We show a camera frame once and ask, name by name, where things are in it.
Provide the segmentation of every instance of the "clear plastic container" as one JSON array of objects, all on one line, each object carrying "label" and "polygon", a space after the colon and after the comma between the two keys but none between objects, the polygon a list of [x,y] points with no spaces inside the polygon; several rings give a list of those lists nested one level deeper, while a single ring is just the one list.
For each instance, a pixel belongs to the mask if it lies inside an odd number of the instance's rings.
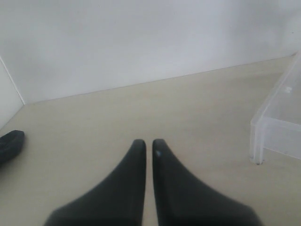
[{"label": "clear plastic container", "polygon": [[251,161],[262,164],[264,149],[301,159],[301,52],[251,121]]}]

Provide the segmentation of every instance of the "beige tabletop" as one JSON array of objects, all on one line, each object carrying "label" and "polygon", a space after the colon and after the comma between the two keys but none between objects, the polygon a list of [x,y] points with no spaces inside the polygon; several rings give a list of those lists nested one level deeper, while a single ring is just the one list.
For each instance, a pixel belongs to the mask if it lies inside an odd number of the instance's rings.
[{"label": "beige tabletop", "polygon": [[0,168],[0,225],[42,226],[98,184],[133,139],[145,139],[144,226],[157,225],[151,143],[164,138],[198,178],[252,206],[267,226],[301,224],[301,161],[248,159],[250,121],[291,57],[26,105],[0,131],[26,133]]}]

